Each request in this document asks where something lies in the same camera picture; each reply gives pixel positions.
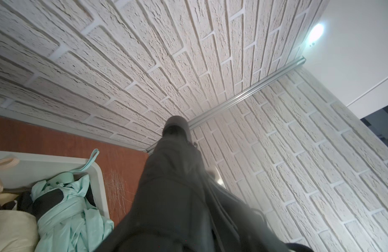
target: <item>beige pillow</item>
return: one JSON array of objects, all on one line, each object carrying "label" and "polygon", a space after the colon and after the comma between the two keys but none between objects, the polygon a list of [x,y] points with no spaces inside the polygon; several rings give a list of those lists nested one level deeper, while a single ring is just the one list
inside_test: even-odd
[{"label": "beige pillow", "polygon": [[34,252],[38,241],[37,222],[33,215],[0,210],[0,252]]}]

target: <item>green strap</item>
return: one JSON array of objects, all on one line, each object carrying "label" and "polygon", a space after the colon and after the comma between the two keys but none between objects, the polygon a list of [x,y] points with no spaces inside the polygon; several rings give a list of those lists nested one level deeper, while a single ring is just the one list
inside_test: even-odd
[{"label": "green strap", "polygon": [[91,166],[91,164],[93,164],[93,162],[96,160],[96,157],[98,154],[99,154],[99,150],[94,149],[92,151],[92,154],[90,155],[88,162],[82,168],[73,169],[73,170],[70,170],[69,172],[75,173],[75,172],[82,172],[82,171],[86,170],[87,168],[89,168]]}]

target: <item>hanging garment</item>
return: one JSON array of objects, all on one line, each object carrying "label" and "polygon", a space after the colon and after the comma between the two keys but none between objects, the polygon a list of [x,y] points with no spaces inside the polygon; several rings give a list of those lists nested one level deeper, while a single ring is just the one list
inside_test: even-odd
[{"label": "hanging garment", "polygon": [[36,252],[93,251],[113,230],[112,220],[85,198],[89,175],[64,185],[37,182],[31,189],[40,241]]},{"label": "hanging garment", "polygon": [[26,212],[0,210],[0,252],[33,252],[39,240],[36,218]]}]

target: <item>metal curtain rail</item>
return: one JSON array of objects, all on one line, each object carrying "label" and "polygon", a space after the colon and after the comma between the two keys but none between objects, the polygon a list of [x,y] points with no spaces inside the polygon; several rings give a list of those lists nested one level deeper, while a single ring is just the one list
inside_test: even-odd
[{"label": "metal curtain rail", "polygon": [[[226,100],[223,103],[219,104],[218,106],[211,108],[210,110],[193,118],[192,120],[190,120],[188,122],[188,126],[190,127],[190,130],[205,123],[207,120],[213,118],[214,116],[216,116],[220,112],[234,106],[235,104],[241,102],[242,100],[246,99],[247,97],[260,91],[262,88],[268,86],[270,83],[272,83],[273,81],[276,81],[277,79],[284,76],[285,74],[292,71],[293,69],[298,68],[299,66],[303,65],[305,62],[306,62],[306,59],[304,57],[293,60],[289,64],[278,69],[276,72],[268,75],[267,77],[263,78],[259,82],[255,83],[251,87],[249,87],[246,90],[242,91],[241,93],[235,95],[234,97],[230,98],[229,100]],[[157,144],[157,142],[152,144],[150,147],[148,147],[146,149],[146,152],[149,154],[152,154],[153,150],[155,149],[156,144]]]}]

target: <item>white ceiling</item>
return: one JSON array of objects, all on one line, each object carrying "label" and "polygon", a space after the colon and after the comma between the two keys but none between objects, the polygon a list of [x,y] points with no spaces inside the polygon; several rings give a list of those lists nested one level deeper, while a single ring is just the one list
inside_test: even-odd
[{"label": "white ceiling", "polygon": [[331,0],[320,23],[305,68],[359,118],[387,106],[388,0]]}]

